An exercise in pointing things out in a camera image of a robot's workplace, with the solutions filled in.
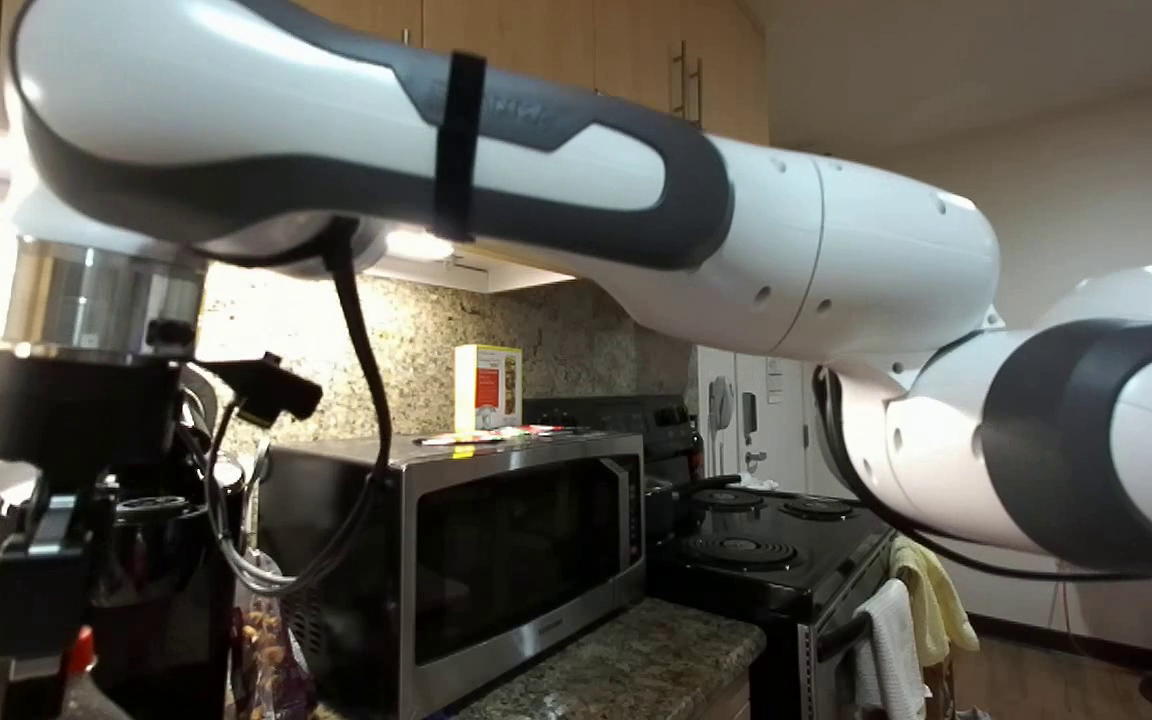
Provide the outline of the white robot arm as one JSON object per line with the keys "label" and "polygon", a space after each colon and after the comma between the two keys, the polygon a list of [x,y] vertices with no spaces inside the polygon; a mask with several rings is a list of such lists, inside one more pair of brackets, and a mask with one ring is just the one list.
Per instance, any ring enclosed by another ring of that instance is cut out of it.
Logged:
{"label": "white robot arm", "polygon": [[27,237],[221,262],[391,222],[479,241],[658,333],[821,362],[839,465],[891,515],[1152,577],[1152,269],[1009,329],[957,190],[287,0],[27,0],[8,66]]}

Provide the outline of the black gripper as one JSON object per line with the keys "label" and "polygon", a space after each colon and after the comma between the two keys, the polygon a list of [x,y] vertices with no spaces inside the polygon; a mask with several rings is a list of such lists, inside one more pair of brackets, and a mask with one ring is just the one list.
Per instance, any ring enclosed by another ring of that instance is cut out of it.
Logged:
{"label": "black gripper", "polygon": [[95,720],[221,720],[234,570],[209,526],[221,410],[314,414],[263,359],[0,350],[0,720],[55,720],[91,632]]}

